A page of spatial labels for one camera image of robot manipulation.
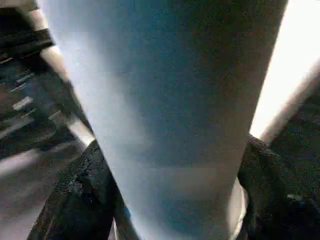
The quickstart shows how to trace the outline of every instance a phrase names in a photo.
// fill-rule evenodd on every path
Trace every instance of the white wall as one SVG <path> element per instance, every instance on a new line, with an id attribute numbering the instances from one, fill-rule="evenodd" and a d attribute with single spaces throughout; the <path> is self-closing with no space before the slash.
<path id="1" fill-rule="evenodd" d="M 290 0 L 250 129 L 252 135 L 270 142 L 273 134 L 268 132 L 276 129 L 268 127 L 279 121 L 277 116 L 285 109 L 298 108 L 296 96 L 310 85 L 319 59 L 320 1 Z M 277 130 L 285 124 L 282 121 Z"/>

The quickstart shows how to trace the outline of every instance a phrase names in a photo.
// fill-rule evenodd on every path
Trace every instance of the black material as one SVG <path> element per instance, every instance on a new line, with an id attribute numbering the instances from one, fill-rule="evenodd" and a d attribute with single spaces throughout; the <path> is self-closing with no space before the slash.
<path id="1" fill-rule="evenodd" d="M 287 163 L 263 142 L 249 137 L 238 178 L 249 195 L 244 226 L 251 240 L 320 239 L 315 202 L 307 195 L 288 197 L 301 188 L 296 172 L 303 169 Z"/>
<path id="2" fill-rule="evenodd" d="M 320 88 L 316 88 L 289 120 L 270 148 L 294 171 L 292 194 L 313 199 L 320 206 Z"/>
<path id="3" fill-rule="evenodd" d="M 27 240 L 106 240 L 117 187 L 97 142 L 71 162 Z"/>

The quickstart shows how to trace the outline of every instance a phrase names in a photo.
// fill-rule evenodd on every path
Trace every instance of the pole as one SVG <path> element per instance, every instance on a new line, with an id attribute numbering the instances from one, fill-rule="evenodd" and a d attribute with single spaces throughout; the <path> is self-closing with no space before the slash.
<path id="1" fill-rule="evenodd" d="M 39 5 L 137 237 L 232 239 L 237 172 L 286 1 Z"/>

